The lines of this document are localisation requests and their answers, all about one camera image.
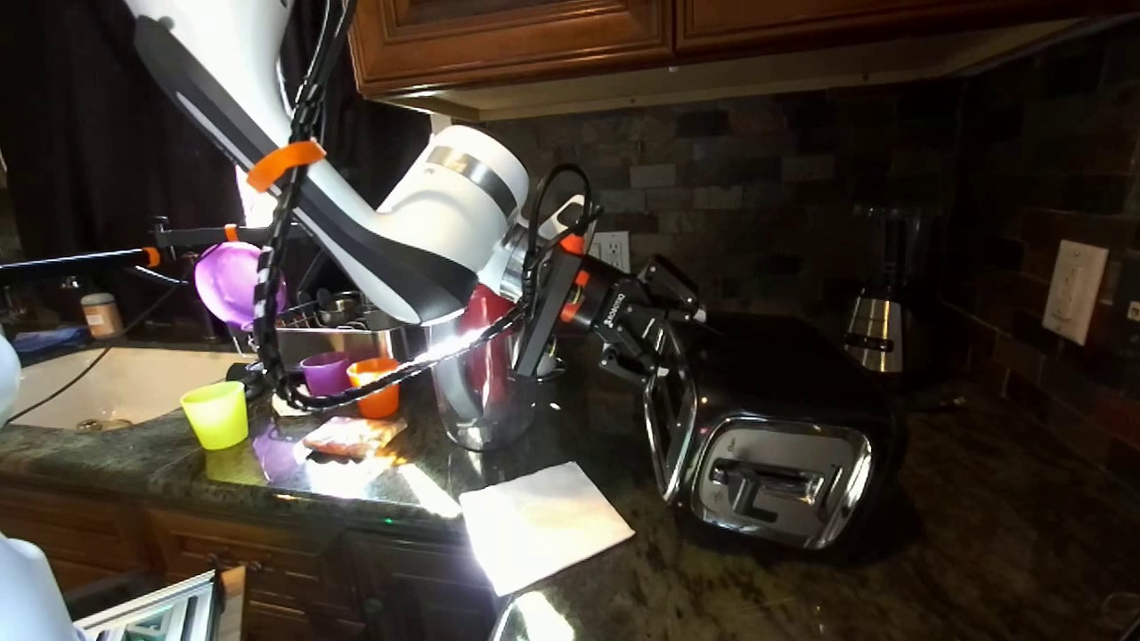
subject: orange object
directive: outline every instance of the orange object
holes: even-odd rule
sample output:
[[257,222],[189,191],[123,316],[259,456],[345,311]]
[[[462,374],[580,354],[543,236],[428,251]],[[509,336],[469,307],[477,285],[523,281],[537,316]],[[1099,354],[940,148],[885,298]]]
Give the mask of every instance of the orange object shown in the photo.
[[586,237],[580,236],[564,236],[560,247],[564,247],[564,252],[586,255]]
[[[365,387],[365,383],[377,380],[392,367],[396,367],[392,357],[358,361],[358,362],[349,362],[349,383]],[[359,410],[359,416],[371,416],[371,420],[396,416],[401,414],[401,383],[387,383],[387,387],[377,387],[377,391],[358,400],[358,410]]]
[[323,148],[315,140],[289,141],[283,148],[264,152],[251,169],[251,186],[257,191],[266,191],[276,183],[283,183],[287,172],[323,159]]
[[564,324],[574,324],[577,312],[580,312],[580,307],[577,307],[577,298],[572,298],[572,303],[560,311],[560,321],[564,321]]
[[144,266],[162,266],[165,265],[165,252],[158,251],[158,247],[144,247],[144,252],[148,252],[148,265]]

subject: paper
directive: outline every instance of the paper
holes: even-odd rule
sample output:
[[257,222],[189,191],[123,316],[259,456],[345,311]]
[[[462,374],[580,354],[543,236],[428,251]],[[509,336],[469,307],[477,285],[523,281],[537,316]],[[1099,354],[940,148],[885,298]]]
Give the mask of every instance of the paper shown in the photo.
[[475,564],[496,594],[512,594],[633,533],[577,463],[466,491],[461,507]]

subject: sink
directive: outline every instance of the sink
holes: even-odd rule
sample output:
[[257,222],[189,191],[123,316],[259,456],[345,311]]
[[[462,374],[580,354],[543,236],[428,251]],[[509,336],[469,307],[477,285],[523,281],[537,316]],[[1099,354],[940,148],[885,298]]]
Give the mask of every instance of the sink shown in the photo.
[[225,380],[232,362],[251,362],[251,354],[194,354],[194,349],[83,349],[25,367],[15,414],[42,401],[74,374],[92,367],[59,400],[37,406],[15,424],[59,430],[118,430],[175,414],[180,395],[197,383]]

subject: white paper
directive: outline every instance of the white paper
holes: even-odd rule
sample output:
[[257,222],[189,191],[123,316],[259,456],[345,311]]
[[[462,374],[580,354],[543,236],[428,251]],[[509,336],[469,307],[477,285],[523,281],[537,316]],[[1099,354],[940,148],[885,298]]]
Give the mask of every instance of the white paper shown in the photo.
[[496,594],[553,576],[633,532],[577,463],[461,495],[475,564]]
[[1055,279],[1048,285],[1048,303],[1039,324],[1069,342],[1083,345],[1099,311],[1101,275],[1108,265],[1106,247],[1069,243],[1060,247]]

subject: upper cabinet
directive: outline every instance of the upper cabinet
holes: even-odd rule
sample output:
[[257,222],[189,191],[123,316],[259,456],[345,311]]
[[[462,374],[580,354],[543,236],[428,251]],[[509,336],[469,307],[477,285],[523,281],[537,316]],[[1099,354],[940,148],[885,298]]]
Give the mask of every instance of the upper cabinet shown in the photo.
[[971,76],[1140,0],[359,0],[358,88],[537,118]]
[[365,95],[671,59],[675,0],[359,0]]
[[828,46],[1031,17],[1048,0],[677,0],[677,51]]

